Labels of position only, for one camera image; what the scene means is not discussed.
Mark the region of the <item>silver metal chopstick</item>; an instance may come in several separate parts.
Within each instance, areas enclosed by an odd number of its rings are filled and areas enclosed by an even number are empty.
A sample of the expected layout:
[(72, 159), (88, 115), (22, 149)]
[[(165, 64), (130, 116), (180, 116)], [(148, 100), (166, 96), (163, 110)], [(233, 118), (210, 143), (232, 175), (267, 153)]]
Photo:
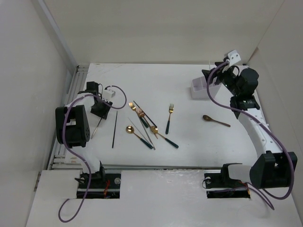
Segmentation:
[(94, 136), (95, 136), (95, 134), (96, 134), (96, 132), (97, 132), (97, 130), (98, 130), (98, 127), (99, 127), (101, 121), (102, 121), (102, 118), (100, 118), (99, 122), (97, 123), (97, 125), (96, 125), (96, 127), (95, 127), (95, 129), (94, 129), (94, 131), (93, 131), (93, 133), (92, 133), (92, 135), (91, 135), (91, 139), (94, 138)]

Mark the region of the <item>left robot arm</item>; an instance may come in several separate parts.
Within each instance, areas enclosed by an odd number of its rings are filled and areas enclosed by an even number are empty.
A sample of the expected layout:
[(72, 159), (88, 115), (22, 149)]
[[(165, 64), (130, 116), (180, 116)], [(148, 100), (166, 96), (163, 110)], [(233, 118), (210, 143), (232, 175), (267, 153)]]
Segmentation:
[(73, 106), (57, 107), (55, 110), (58, 142), (66, 144), (69, 149), (72, 149), (73, 155), (81, 157), (80, 163), (83, 170), (80, 177), (75, 180), (82, 189), (87, 187), (89, 181), (91, 189), (104, 188), (107, 181), (101, 161), (85, 149), (91, 139), (87, 115), (93, 114), (105, 120), (112, 105), (112, 102), (102, 102), (95, 96), (102, 98), (99, 93), (99, 83), (87, 82), (86, 89), (80, 91), (76, 97), (78, 102)]

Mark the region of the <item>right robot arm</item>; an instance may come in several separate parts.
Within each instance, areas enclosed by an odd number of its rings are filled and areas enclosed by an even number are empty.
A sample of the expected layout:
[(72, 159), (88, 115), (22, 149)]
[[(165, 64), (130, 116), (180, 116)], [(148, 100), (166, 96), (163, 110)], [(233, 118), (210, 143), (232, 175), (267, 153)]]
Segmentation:
[(258, 189), (282, 188), (291, 189), (294, 184), (294, 170), (297, 156), (286, 151), (283, 144), (273, 135), (265, 120), (258, 102), (254, 97), (258, 86), (258, 73), (246, 68), (237, 75), (234, 67), (223, 71), (224, 63), (218, 62), (216, 68), (202, 70), (209, 85), (223, 84), (232, 94), (228, 109), (232, 110), (236, 119), (247, 131), (257, 153), (257, 161), (253, 166), (232, 163), (225, 164), (219, 174), (220, 183), (231, 186), (236, 180), (249, 182)]

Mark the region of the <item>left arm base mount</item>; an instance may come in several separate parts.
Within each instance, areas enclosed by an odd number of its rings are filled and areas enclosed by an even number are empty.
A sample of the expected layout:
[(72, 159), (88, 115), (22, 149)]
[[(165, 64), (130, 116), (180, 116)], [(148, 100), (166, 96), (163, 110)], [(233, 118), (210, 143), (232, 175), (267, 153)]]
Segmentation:
[[(75, 178), (78, 182), (76, 198), (82, 199), (89, 183), (89, 173), (81, 173)], [(100, 171), (91, 174), (91, 181), (86, 199), (119, 199), (121, 186), (121, 173), (106, 173), (103, 167)]]

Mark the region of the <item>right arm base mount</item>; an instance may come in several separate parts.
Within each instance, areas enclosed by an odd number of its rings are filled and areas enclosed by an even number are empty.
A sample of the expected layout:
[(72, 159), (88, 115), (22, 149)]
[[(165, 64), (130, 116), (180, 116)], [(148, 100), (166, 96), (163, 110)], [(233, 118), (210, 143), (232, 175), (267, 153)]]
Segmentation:
[(208, 199), (250, 199), (246, 184), (239, 180), (224, 179), (221, 173), (204, 173), (202, 186)]

